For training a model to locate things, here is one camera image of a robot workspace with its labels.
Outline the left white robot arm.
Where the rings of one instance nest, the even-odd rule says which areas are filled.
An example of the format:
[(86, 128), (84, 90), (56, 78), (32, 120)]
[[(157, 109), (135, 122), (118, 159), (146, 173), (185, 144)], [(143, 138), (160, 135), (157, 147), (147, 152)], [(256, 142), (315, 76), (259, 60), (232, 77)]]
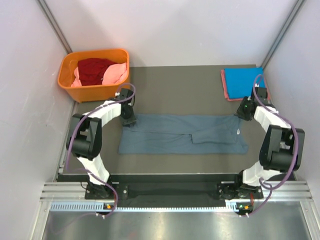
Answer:
[(70, 156), (82, 163), (82, 170), (88, 175), (86, 191), (91, 199), (117, 199), (116, 190), (110, 182), (111, 175), (101, 158), (103, 127), (116, 118), (120, 118), (124, 127), (134, 125), (135, 95), (134, 86), (131, 89), (120, 86), (114, 97), (87, 113), (76, 113), (71, 117), (65, 167), (69, 167)]

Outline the grey-blue t shirt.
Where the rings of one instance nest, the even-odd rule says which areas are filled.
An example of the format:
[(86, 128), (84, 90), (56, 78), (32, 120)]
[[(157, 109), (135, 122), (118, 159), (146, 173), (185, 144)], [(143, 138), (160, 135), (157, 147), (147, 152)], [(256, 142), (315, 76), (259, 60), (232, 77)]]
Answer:
[(138, 114), (123, 127), (119, 154), (246, 154), (243, 121), (234, 115)]

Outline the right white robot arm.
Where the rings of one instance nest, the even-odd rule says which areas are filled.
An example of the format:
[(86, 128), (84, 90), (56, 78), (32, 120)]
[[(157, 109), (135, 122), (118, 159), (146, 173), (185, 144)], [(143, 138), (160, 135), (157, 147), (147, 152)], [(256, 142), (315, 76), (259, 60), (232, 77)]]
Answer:
[(242, 120), (256, 120), (265, 131), (259, 151), (258, 161), (250, 168), (242, 170), (233, 183), (219, 183), (220, 198), (232, 200), (253, 197), (266, 187), (266, 181), (285, 174), (287, 181), (301, 166), (305, 131), (294, 127), (281, 117), (268, 101), (268, 90), (255, 84), (251, 95), (245, 96), (235, 114)]

